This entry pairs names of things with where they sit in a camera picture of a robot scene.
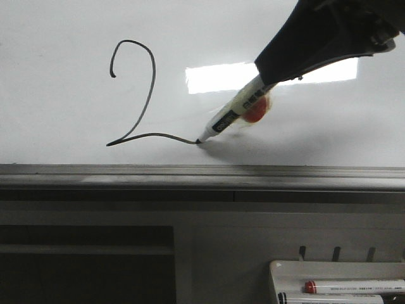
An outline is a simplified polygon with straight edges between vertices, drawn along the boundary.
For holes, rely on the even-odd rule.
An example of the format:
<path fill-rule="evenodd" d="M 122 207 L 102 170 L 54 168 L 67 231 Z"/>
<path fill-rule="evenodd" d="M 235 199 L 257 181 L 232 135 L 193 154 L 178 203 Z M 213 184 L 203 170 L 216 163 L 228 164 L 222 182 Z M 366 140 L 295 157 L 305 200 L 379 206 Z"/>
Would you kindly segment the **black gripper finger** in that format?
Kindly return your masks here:
<path fill-rule="evenodd" d="M 265 85 L 300 77 L 348 58 L 395 48 L 404 1 L 298 1 L 255 60 Z"/>

